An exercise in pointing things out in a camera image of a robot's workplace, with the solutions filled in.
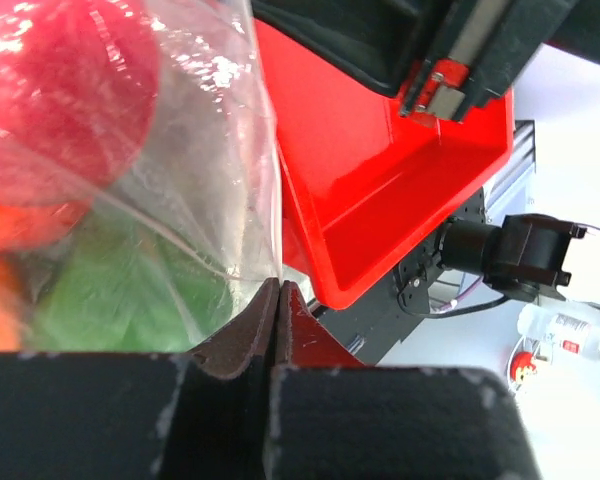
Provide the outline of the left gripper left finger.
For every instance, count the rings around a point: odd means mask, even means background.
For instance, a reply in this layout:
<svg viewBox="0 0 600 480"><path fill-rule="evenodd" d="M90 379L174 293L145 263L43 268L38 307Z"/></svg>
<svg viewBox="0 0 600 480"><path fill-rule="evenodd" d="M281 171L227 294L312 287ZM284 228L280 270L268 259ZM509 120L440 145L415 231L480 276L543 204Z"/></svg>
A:
<svg viewBox="0 0 600 480"><path fill-rule="evenodd" d="M260 479L278 283L186 353L0 353L0 479Z"/></svg>

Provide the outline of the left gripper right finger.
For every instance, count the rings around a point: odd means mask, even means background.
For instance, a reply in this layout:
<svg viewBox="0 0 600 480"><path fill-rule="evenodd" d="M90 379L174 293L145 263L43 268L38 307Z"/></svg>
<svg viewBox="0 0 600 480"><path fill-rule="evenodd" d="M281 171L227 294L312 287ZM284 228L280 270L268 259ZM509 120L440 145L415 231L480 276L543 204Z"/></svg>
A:
<svg viewBox="0 0 600 480"><path fill-rule="evenodd" d="M264 471L270 479L536 479L517 407L491 372L375 367L283 285Z"/></svg>

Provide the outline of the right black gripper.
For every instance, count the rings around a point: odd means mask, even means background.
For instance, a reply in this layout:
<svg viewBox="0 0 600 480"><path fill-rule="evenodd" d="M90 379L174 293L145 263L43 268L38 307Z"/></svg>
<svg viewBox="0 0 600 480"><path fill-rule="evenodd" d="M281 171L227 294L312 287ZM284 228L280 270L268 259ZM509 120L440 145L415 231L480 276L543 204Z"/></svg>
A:
<svg viewBox="0 0 600 480"><path fill-rule="evenodd" d="M403 116L461 122L500 98L543 44L600 65L600 1L255 1L256 19Z"/></svg>

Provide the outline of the green bell pepper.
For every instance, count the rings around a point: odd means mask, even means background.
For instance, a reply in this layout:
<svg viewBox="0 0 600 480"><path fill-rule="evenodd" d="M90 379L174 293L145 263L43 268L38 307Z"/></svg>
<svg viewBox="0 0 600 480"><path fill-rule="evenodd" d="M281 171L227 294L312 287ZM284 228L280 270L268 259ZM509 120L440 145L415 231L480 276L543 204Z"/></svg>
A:
<svg viewBox="0 0 600 480"><path fill-rule="evenodd" d="M218 271L130 218L90 215L37 303L27 342L46 351L187 351L232 316Z"/></svg>

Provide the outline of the clear zip top bag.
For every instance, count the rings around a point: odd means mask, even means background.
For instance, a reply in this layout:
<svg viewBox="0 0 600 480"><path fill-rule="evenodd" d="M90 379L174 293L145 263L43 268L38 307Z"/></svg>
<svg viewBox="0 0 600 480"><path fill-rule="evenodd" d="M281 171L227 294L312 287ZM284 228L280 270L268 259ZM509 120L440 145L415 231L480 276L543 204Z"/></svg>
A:
<svg viewBox="0 0 600 480"><path fill-rule="evenodd" d="M230 320L265 280L283 272L276 119L250 3L141 2L159 49L159 83L152 123L133 162L103 187L74 179L75 199L0 204L92 202L61 240L0 252L23 287L17 351L46 351L29 346L30 322L68 257L79 225L90 215L130 218L195 259L209 260L230 287Z"/></svg>

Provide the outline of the red apple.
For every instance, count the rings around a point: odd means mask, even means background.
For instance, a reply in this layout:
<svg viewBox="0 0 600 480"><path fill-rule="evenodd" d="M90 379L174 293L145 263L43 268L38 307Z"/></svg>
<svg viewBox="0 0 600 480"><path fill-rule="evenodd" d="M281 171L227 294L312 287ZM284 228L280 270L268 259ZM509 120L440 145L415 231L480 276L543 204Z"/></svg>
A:
<svg viewBox="0 0 600 480"><path fill-rule="evenodd" d="M78 197L133 162L158 94L141 1L0 1L0 204Z"/></svg>

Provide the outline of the red yellow peach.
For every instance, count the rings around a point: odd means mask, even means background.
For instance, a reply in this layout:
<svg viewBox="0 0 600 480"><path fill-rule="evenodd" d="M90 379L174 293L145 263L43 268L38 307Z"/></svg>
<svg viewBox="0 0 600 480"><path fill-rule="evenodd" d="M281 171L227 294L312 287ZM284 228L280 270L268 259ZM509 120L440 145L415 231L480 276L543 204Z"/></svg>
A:
<svg viewBox="0 0 600 480"><path fill-rule="evenodd" d="M0 252L35 249L61 240L91 204L87 200L44 206L0 205Z"/></svg>

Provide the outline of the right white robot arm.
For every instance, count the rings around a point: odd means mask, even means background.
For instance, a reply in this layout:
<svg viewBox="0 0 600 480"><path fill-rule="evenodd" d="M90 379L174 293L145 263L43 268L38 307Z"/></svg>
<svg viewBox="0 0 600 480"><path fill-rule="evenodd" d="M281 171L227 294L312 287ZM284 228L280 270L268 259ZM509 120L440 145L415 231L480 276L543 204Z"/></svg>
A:
<svg viewBox="0 0 600 480"><path fill-rule="evenodd" d="M600 65L600 1L256 1L277 117L283 259L352 305L432 233L507 297L566 292L584 231L453 212L510 158L512 87L551 45Z"/></svg>

